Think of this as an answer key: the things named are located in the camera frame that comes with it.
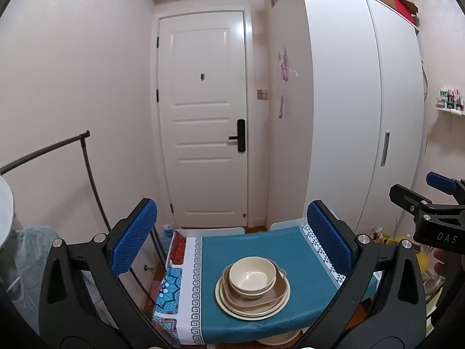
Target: stack of bowls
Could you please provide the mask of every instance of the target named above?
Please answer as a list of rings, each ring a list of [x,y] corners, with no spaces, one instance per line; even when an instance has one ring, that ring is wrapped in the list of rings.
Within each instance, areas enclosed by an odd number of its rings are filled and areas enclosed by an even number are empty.
[[[286,272],[263,257],[246,257],[227,266],[215,288],[220,308],[241,320],[262,320],[277,314],[290,295]]]

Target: white wardrobe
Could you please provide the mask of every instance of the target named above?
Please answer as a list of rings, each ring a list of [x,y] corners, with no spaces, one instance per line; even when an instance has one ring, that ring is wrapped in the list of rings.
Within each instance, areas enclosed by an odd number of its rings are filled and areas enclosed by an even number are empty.
[[[269,20],[271,77],[284,48],[298,76],[271,80],[268,223],[322,200],[356,232],[392,234],[389,189],[412,186],[422,152],[416,28],[379,0],[278,0]]]

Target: water bottle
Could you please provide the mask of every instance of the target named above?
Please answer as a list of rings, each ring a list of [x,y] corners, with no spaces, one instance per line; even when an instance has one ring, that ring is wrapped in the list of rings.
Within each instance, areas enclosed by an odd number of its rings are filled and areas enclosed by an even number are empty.
[[[161,244],[163,246],[163,251],[165,254],[168,254],[170,250],[171,240],[173,239],[173,228],[169,224],[163,226],[163,232],[160,237]]]

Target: white door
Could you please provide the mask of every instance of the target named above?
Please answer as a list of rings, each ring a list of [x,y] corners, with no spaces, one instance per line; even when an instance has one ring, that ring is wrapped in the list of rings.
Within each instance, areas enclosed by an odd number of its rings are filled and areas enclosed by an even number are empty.
[[[412,187],[423,132],[423,74],[415,28],[368,0],[381,65],[382,123],[375,173],[357,233],[394,234],[402,209],[389,199],[394,184]]]
[[[312,43],[313,141],[304,216],[322,200],[352,229],[375,167],[378,47],[366,0],[305,0]]]
[[[158,88],[176,224],[246,226],[247,152],[228,139],[247,121],[243,13],[162,19]]]

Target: metal screw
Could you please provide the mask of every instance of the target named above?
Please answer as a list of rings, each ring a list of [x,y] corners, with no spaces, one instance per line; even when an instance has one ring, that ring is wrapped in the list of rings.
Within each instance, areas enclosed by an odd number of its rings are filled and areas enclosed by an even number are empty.
[[[62,239],[57,239],[52,243],[52,247],[59,248],[59,247],[61,247],[62,244],[63,244],[63,240]]]
[[[106,235],[105,235],[105,234],[96,234],[96,235],[94,236],[94,241],[95,241],[96,243],[102,243],[102,242],[105,241],[105,239],[106,239]]]
[[[359,242],[362,244],[368,244],[370,242],[370,238],[367,235],[360,235]]]
[[[408,240],[402,240],[402,246],[403,246],[404,248],[409,249],[409,248],[412,247],[412,243],[411,243],[410,241],[408,241]]]

